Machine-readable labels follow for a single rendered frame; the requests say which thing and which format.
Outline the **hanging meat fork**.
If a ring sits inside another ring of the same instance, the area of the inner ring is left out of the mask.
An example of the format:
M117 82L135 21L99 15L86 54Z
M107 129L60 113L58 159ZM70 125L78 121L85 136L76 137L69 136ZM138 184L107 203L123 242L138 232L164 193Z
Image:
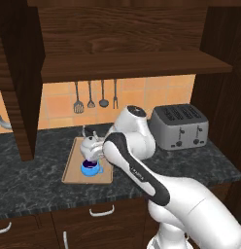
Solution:
M118 97L117 97L117 79L114 79L114 97L113 97L113 108L118 109L119 104L118 104Z

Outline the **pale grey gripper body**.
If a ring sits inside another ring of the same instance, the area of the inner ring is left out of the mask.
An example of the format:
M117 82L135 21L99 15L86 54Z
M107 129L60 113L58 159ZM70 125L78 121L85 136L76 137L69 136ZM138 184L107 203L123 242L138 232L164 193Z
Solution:
M104 156L104 154L103 154L103 144L99 143L99 144L95 145L92 148L91 152L92 152L91 160L92 161L99 160L100 158L102 158Z

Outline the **white kettle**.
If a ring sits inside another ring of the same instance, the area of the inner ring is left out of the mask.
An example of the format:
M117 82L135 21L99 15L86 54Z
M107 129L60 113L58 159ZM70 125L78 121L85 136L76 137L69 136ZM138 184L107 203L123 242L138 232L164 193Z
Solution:
M92 148L99 143L103 144L104 138L99 137L95 130L92 130L91 128L85 125L83 126L82 129L82 135L84 137L84 140L80 146L81 153L86 160L92 161L91 160Z

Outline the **blue mug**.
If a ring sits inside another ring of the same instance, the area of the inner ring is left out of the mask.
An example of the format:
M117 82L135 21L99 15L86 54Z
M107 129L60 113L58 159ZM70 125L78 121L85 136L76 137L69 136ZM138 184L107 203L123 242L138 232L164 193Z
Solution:
M84 160L81 165L81 171L86 177L92 177L103 172L103 167L98 161Z

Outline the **dark wood wall cabinet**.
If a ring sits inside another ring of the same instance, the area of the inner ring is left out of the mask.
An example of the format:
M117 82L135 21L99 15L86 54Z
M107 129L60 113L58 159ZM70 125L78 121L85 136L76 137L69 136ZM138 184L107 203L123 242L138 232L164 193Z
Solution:
M225 73L200 49L217 0L27 0L38 9L45 83Z

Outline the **tan wooden tray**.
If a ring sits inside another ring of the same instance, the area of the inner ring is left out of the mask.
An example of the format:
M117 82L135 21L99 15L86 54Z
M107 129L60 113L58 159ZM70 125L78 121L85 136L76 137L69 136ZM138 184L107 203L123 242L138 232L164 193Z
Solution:
M85 176L82 173L81 165L84 157L80 151L80 145L83 140L83 137L74 139L61 181L64 184L111 184L113 167L105 159L99 160L99 164L103 168L102 173L97 173L95 176Z

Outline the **dark wood base cabinet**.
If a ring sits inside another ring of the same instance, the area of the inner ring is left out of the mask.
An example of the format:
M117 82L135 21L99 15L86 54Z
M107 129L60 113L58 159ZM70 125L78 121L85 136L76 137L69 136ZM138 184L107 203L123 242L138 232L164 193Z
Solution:
M234 212L236 205L236 193L233 183L223 183L210 188L210 191L228 208Z

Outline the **hanging ladle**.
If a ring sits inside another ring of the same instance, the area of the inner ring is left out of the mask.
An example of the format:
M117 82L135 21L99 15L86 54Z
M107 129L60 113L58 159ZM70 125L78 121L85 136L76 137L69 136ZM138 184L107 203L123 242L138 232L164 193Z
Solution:
M101 94L104 94L104 81L101 81ZM106 108L109 105L109 101L107 99L105 99L104 97L102 97L99 100L99 105L102 108Z

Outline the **dark wood base cabinet door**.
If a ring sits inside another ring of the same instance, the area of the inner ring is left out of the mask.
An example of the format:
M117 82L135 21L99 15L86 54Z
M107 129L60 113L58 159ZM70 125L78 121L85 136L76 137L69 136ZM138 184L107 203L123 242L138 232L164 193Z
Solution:
M58 241L64 248L63 232L67 232L69 249L143 249L140 230L123 226L67 226L57 229Z

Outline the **grey four-slot toaster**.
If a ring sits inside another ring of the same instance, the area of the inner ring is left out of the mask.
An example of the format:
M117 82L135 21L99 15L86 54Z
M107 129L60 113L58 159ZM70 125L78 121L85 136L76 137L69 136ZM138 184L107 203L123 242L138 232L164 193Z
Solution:
M191 104L155 106L150 131L157 146L175 151L205 146L208 119Z

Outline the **hanging slotted spatula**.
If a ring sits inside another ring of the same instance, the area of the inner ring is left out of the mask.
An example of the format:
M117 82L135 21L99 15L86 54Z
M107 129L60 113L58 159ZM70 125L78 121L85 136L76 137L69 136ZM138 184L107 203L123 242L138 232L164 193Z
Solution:
M82 114L84 112L84 103L80 100L79 97L79 90L77 89L78 82L75 82L75 88L76 88L76 102L74 103L74 112L76 114Z

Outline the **dark wood drawer front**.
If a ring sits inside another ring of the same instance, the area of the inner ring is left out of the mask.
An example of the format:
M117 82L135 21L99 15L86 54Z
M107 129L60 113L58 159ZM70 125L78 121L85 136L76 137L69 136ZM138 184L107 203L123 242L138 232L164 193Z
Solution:
M9 231L0 234L0 249L42 249L36 235L41 227L37 216L0 220L0 230L12 222Z
M111 210L113 204L115 205L115 212L111 215L104 217L91 217L89 215L88 210L90 208L93 212L104 212ZM117 224L119 225L126 220L133 221L135 218L143 221L145 212L146 201L142 197L138 197L53 211L52 218L54 224L61 228L69 225L76 225L79 223L92 221L117 221Z

